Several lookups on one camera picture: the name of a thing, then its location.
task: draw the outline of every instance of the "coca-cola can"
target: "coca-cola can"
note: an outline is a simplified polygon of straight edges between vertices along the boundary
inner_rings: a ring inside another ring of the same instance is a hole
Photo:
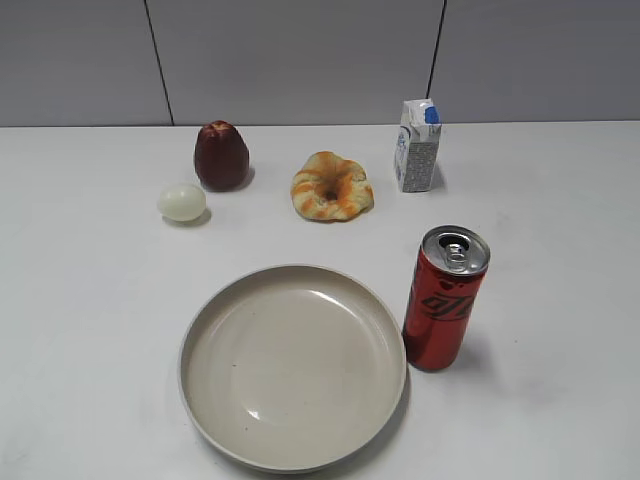
[[[402,329],[413,366],[440,370],[456,359],[489,257],[487,243],[463,227],[444,225],[424,236]]]

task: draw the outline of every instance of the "plate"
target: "plate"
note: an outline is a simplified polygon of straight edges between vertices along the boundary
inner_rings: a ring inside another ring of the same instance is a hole
[[[215,295],[187,331],[179,374],[187,412],[214,447],[260,470],[298,473],[382,429],[406,360],[393,316],[369,289],[290,265]]]

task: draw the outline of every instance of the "apple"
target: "apple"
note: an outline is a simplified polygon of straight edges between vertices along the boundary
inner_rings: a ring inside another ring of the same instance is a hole
[[[205,187],[233,190],[249,174],[249,149],[233,125],[218,120],[198,132],[193,162]]]

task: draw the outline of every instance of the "white egg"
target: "white egg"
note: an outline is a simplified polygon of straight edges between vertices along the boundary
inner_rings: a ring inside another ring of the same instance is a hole
[[[195,220],[207,208],[207,199],[201,188],[181,184],[165,188],[158,199],[158,210],[170,220],[188,222]]]

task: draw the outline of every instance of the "milk carton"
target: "milk carton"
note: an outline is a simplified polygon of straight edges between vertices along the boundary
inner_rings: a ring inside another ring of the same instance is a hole
[[[430,99],[404,102],[394,160],[398,186],[403,192],[431,189],[441,129]]]

